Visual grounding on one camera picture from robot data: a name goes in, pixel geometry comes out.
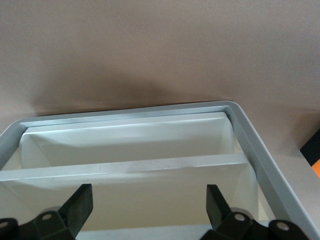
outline black object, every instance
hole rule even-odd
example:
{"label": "black object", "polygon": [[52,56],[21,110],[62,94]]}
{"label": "black object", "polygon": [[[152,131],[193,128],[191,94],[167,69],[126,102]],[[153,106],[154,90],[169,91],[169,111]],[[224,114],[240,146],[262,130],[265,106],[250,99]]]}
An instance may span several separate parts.
{"label": "black object", "polygon": [[242,212],[232,212],[217,185],[207,185],[206,212],[212,229],[200,240],[308,240],[290,221],[273,220],[265,227]]}
{"label": "black object", "polygon": [[91,184],[82,184],[58,211],[46,211],[23,225],[0,219],[1,240],[75,240],[93,210]]}
{"label": "black object", "polygon": [[310,166],[320,159],[320,129],[306,142],[300,152],[308,161]]}

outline orange object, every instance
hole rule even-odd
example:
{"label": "orange object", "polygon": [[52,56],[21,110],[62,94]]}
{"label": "orange object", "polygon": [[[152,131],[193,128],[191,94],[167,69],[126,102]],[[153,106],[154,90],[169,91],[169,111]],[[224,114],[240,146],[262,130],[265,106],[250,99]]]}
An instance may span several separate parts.
{"label": "orange object", "polygon": [[320,178],[320,159],[315,162],[315,164],[312,165],[312,169],[315,171],[315,173]]}

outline round metal screw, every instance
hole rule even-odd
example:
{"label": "round metal screw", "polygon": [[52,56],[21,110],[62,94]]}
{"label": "round metal screw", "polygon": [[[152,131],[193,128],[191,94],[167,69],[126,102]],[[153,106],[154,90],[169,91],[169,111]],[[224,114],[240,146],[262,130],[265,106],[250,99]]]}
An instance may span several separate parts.
{"label": "round metal screw", "polygon": [[42,216],[42,220],[48,220],[48,219],[50,219],[51,217],[52,217],[51,214],[46,214],[46,215]]}
{"label": "round metal screw", "polygon": [[288,231],[290,229],[289,226],[282,221],[277,222],[276,226],[283,231]]}
{"label": "round metal screw", "polygon": [[8,224],[9,223],[7,221],[1,222],[0,223],[0,229],[6,227]]}
{"label": "round metal screw", "polygon": [[244,220],[246,220],[245,216],[243,216],[240,213],[237,213],[236,215],[234,215],[234,218],[237,219],[238,221],[243,222]]}

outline gray plastic frame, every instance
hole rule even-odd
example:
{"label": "gray plastic frame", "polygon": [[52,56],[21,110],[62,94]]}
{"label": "gray plastic frame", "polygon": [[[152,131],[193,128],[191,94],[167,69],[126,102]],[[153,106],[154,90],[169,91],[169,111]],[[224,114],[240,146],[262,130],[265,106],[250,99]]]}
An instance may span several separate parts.
{"label": "gray plastic frame", "polygon": [[280,171],[244,111],[232,101],[187,103],[21,119],[11,124],[0,135],[0,169],[16,151],[22,134],[30,127],[212,112],[227,114],[239,144],[252,165],[257,181],[276,218],[292,221],[299,225],[311,239],[320,239],[319,230],[299,201],[294,189]]}

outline beige table surface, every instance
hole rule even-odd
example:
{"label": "beige table surface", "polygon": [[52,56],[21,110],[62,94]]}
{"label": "beige table surface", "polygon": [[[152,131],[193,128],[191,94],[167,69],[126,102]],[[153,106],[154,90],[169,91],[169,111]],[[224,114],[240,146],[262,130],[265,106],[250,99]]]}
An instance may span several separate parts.
{"label": "beige table surface", "polygon": [[304,190],[320,180],[304,182],[299,152],[320,128],[318,0],[0,2],[0,133],[31,116],[215,100],[241,105],[289,182],[303,168],[293,184],[320,227]]}

